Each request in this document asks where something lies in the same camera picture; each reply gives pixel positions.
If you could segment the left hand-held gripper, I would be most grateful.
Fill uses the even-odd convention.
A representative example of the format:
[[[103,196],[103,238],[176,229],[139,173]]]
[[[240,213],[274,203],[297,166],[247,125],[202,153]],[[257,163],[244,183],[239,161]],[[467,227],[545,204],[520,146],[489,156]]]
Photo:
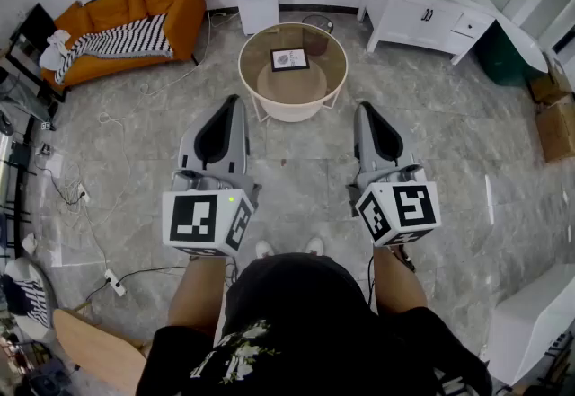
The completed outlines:
[[[258,207],[247,171],[246,111],[233,94],[203,110],[184,132],[179,171],[162,195],[163,244],[191,256],[235,257]],[[200,172],[230,172],[201,174]]]

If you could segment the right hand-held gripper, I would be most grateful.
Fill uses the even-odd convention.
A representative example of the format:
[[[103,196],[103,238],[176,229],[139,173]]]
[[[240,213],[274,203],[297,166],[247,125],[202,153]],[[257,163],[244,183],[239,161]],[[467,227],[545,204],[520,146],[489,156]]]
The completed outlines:
[[[354,155],[362,173],[347,189],[352,214],[375,247],[415,242],[441,226],[437,184],[414,163],[414,146],[411,131],[397,117],[367,101],[358,105]]]

